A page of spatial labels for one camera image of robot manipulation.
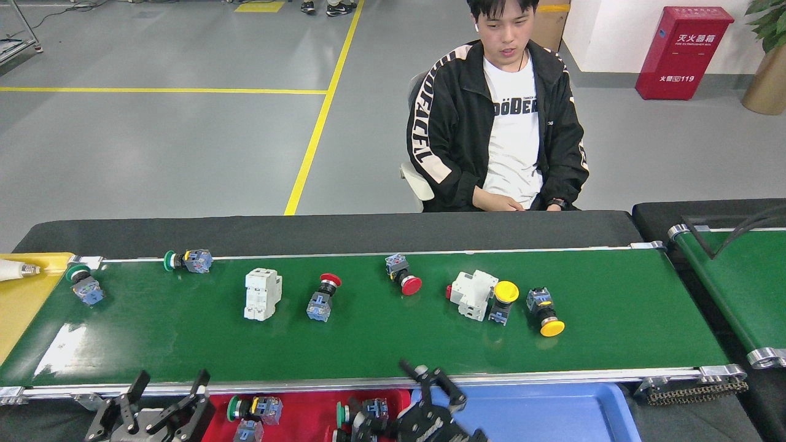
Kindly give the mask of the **person's right hand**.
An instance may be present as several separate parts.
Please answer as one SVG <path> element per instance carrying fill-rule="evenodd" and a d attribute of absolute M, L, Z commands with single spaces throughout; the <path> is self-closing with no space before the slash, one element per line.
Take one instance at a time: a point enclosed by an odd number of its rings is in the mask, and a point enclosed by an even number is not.
<path fill-rule="evenodd" d="M 480 187 L 475 187 L 473 190 L 472 204 L 483 212 L 524 212 L 527 210 L 510 196 L 489 193 Z"/>

